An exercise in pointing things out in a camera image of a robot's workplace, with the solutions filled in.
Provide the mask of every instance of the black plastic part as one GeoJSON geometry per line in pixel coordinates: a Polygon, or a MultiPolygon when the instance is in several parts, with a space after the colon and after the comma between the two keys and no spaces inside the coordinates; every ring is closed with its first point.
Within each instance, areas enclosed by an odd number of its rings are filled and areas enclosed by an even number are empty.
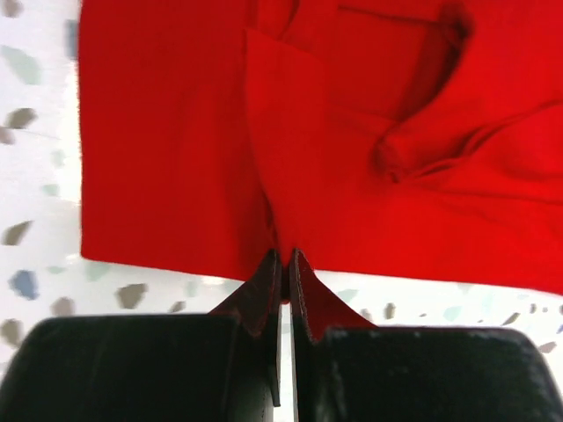
{"type": "Polygon", "coordinates": [[[231,316],[53,319],[27,337],[0,421],[271,421],[260,345],[231,316]]]}
{"type": "Polygon", "coordinates": [[[549,370],[523,334],[369,328],[339,304],[326,319],[349,324],[330,328],[312,318],[333,298],[300,251],[290,269],[300,422],[563,422],[549,370]]]}

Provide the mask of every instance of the red fabric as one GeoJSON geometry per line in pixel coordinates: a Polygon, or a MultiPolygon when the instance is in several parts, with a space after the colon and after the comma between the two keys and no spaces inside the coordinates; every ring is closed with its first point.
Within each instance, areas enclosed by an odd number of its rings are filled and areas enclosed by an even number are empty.
{"type": "Polygon", "coordinates": [[[560,0],[85,0],[83,255],[563,294],[560,0]]]}

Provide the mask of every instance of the red cloth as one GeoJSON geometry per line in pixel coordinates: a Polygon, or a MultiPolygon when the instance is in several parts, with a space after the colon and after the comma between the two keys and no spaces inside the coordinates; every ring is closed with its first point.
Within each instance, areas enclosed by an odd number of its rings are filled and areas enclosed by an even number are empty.
{"type": "Polygon", "coordinates": [[[560,0],[85,0],[87,258],[563,294],[560,0]]]}

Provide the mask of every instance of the speckled white surface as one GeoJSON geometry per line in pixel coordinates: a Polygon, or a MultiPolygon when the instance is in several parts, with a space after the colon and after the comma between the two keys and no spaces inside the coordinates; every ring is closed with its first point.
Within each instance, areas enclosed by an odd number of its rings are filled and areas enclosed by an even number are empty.
{"type": "MultiPolygon", "coordinates": [[[[77,75],[71,57],[78,0],[0,0],[0,4],[1,376],[21,339],[43,318],[205,312],[240,283],[80,258],[77,75]]],[[[563,386],[560,296],[318,274],[376,324],[507,326],[523,331],[544,352],[563,386]]],[[[275,414],[280,422],[293,420],[287,307],[282,333],[283,406],[275,414]]]]}

